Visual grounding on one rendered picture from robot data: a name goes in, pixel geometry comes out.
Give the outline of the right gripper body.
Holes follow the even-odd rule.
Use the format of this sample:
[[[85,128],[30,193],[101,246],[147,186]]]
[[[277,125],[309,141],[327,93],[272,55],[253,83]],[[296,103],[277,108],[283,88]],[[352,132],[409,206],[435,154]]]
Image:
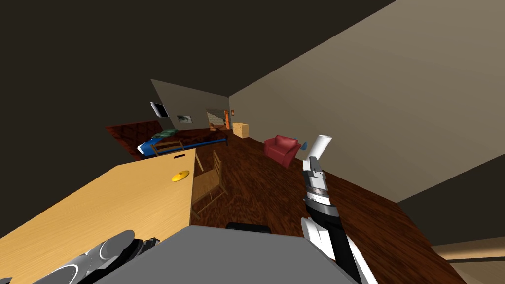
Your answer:
[[[303,160],[302,173],[304,177],[326,179],[316,156],[310,156],[308,159]]]

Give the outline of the wooden chair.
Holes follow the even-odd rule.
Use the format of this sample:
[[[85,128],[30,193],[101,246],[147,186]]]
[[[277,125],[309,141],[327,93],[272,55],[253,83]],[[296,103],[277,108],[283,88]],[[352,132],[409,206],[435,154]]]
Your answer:
[[[161,156],[172,152],[185,151],[181,141],[163,142],[151,145],[155,156]]]
[[[191,214],[200,220],[201,212],[224,194],[228,195],[228,191],[222,180],[222,161],[213,150],[213,168],[193,179]],[[196,211],[194,205],[207,196],[210,196],[210,201]]]

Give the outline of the blue bed with dark cover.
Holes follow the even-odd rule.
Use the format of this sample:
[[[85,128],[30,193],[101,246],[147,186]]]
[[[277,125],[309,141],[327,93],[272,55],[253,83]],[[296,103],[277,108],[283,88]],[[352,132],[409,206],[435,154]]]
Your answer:
[[[155,156],[152,149],[152,145],[155,145],[157,152],[162,155],[166,153],[171,153],[176,150],[195,148],[203,145],[208,145],[217,142],[227,142],[228,135],[225,131],[216,129],[214,131],[210,129],[193,129],[193,130],[181,130],[177,131],[173,136],[164,138],[152,138],[137,147],[137,150],[144,156],[150,157]],[[172,150],[164,149],[165,147],[160,147],[159,144],[166,142],[181,142],[176,144],[176,147]]]

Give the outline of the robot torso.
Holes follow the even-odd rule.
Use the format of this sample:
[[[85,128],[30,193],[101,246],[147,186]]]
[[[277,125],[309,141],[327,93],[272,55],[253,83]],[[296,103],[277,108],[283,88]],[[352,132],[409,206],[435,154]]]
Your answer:
[[[188,226],[96,284],[357,284],[307,239]]]

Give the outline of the light wooden table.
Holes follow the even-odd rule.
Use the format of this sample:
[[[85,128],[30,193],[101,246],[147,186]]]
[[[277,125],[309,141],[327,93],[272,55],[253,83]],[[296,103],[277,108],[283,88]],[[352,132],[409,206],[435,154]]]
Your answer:
[[[194,168],[194,149],[113,167],[0,238],[0,279],[32,284],[125,230],[170,237],[190,224]]]

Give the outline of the wall television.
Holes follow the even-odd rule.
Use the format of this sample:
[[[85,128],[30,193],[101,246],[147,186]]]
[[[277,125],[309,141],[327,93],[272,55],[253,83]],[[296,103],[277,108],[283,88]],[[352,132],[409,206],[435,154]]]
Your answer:
[[[168,111],[164,107],[163,104],[155,103],[155,102],[150,102],[151,107],[153,108],[155,114],[159,118],[168,118],[170,117],[168,114]]]

